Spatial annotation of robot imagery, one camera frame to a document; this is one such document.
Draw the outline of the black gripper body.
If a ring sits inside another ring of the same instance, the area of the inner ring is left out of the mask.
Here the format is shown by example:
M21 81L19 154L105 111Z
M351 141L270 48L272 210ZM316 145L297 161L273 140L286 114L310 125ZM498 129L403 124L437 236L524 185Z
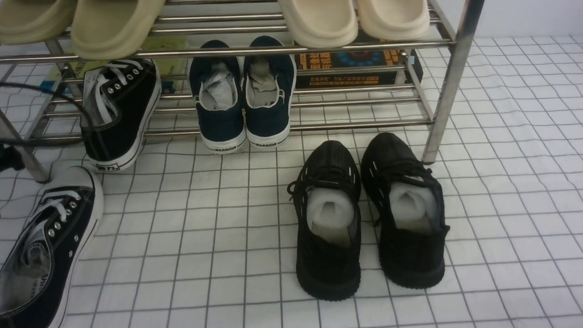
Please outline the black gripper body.
M13 146L0 145L0 172L12 169L21 171L25 168L22 156Z

